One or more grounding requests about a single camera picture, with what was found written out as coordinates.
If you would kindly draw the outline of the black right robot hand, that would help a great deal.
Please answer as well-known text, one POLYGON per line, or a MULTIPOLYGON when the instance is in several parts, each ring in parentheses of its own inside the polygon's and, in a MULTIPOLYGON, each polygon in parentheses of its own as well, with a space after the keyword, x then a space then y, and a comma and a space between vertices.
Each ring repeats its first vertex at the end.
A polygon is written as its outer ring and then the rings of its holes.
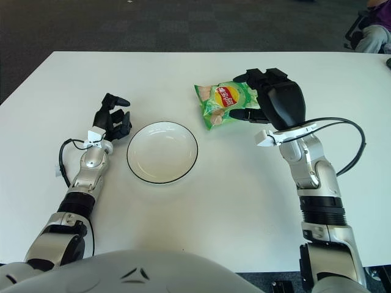
POLYGON ((305 122, 305 100, 298 84, 277 68, 269 68, 264 73, 254 68, 233 79, 244 82, 257 92, 258 109, 233 109, 231 118, 250 123, 271 124, 283 131, 305 122))

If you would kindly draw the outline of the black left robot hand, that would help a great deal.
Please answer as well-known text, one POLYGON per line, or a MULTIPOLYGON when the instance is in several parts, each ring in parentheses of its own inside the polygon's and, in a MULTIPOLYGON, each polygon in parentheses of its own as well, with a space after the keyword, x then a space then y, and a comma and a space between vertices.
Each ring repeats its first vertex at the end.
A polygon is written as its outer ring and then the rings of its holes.
POLYGON ((110 142, 126 137, 132 128, 130 112, 118 109, 111 113, 111 110, 114 110, 116 106, 129 107, 130 102, 119 96, 107 93, 93 121, 93 126, 103 129, 104 139, 110 142))

